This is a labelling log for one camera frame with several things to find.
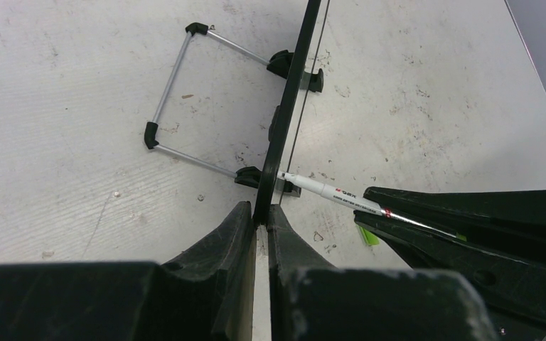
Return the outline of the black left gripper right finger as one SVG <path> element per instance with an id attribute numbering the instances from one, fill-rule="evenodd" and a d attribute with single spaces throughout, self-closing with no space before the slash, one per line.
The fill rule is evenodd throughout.
<path id="1" fill-rule="evenodd" d="M 274 340 L 496 340 L 480 295 L 453 271 L 339 269 L 272 205 Z"/>

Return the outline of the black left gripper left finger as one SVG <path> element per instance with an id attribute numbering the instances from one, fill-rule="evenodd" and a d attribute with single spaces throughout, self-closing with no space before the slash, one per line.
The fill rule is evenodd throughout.
<path id="1" fill-rule="evenodd" d="M 250 340 L 251 205 L 174 259 L 0 265 L 0 340 Z"/>

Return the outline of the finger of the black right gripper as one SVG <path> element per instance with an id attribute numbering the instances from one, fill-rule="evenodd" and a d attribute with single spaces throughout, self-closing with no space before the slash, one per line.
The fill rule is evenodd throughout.
<path id="1" fill-rule="evenodd" d="M 546 244 L 505 241 L 482 234 L 477 239 L 447 238 L 431 231 L 364 212 L 355 223 L 381 238 L 413 269 L 455 271 L 478 291 L 498 328 L 513 320 L 546 333 Z"/>
<path id="2" fill-rule="evenodd" d="M 461 235 L 466 245 L 546 266 L 546 190 L 484 193 L 421 193 L 369 187 L 365 198 L 409 219 L 364 214 L 386 233 Z"/>

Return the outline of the green marker cap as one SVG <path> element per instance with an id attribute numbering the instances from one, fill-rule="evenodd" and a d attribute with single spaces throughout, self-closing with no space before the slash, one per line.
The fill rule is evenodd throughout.
<path id="1" fill-rule="evenodd" d="M 361 235 L 361 238 L 363 240 L 363 242 L 367 245 L 367 246 L 376 246 L 380 243 L 378 237 L 376 235 L 374 235 L 372 232 L 368 231 L 367 229 L 361 227 L 361 226 L 357 226 L 358 228 L 358 231 Z"/>

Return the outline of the silver marker pen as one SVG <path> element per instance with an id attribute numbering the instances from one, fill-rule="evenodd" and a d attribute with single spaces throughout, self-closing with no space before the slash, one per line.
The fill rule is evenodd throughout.
<path id="1" fill-rule="evenodd" d="M 364 197 L 358 197 L 351 192 L 342 190 L 332 185 L 321 183 L 302 175 L 296 175 L 283 171 L 279 171 L 277 173 L 277 177 L 280 180 L 285 180 L 293 185 L 296 185 L 297 187 L 300 187 L 302 190 L 307 190 L 344 207 L 349 207 L 350 209 L 357 210 L 359 212 L 366 212 L 369 214 L 386 217 L 388 219 L 401 221 L 426 231 L 437 232 L 450 238 L 466 241 L 466 237 L 462 234 L 433 227 L 432 225 L 423 223 L 420 220 L 414 220 L 405 215 L 398 214 L 393 212 L 388 207 L 381 206 L 378 202 L 365 199 Z"/>

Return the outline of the black framed small whiteboard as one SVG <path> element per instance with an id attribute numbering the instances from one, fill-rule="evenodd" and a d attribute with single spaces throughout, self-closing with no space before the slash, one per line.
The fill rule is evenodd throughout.
<path id="1" fill-rule="evenodd" d="M 268 71 L 285 79 L 281 102 L 268 131 L 264 165 L 226 170 L 166 147 L 157 141 L 162 97 L 146 124 L 144 143 L 156 150 L 210 171 L 230 176 L 237 184 L 257 190 L 255 204 L 238 203 L 212 232 L 163 268 L 171 284 L 173 305 L 161 338 L 171 340 L 250 340 L 255 287 L 257 228 L 267 221 L 275 193 L 299 196 L 301 189 L 277 178 L 293 118 L 298 117 L 310 93 L 321 92 L 322 69 L 314 62 L 328 14 L 327 1 L 309 1 L 293 51 L 282 50 L 261 59 Z"/>

